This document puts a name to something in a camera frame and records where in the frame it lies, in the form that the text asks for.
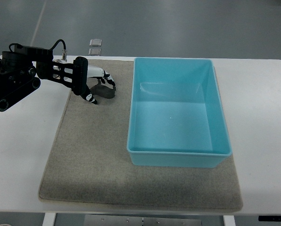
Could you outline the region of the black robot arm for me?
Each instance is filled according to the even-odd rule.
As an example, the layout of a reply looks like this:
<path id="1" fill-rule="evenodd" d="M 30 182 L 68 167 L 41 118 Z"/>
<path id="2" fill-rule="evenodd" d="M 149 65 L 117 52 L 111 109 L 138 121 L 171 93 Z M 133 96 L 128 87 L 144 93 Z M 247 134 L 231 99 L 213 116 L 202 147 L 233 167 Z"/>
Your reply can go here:
<path id="1" fill-rule="evenodd" d="M 59 39 L 50 49 L 11 43 L 0 58 L 0 112 L 6 111 L 32 92 L 42 80 L 60 83 L 77 95 L 87 90 L 88 61 L 77 57 L 72 63 L 53 60 L 53 50 L 64 40 Z"/>

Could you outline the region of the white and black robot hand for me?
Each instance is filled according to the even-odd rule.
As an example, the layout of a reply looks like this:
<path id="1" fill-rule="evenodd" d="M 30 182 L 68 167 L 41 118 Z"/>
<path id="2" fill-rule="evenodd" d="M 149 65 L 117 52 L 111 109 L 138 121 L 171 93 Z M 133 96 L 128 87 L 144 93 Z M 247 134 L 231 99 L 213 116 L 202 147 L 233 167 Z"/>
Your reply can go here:
<path id="1" fill-rule="evenodd" d="M 105 86 L 108 86 L 112 88 L 112 86 L 116 86 L 114 79 L 112 78 L 111 74 L 106 72 L 100 67 L 88 66 L 88 71 L 87 71 L 87 78 L 95 78 L 98 80 L 101 80 L 102 84 Z M 86 85 L 86 90 L 83 94 L 81 94 L 82 99 L 92 103 L 92 104 L 97 104 L 97 100 L 95 99 L 94 95 L 91 93 L 90 88 L 88 85 Z"/>

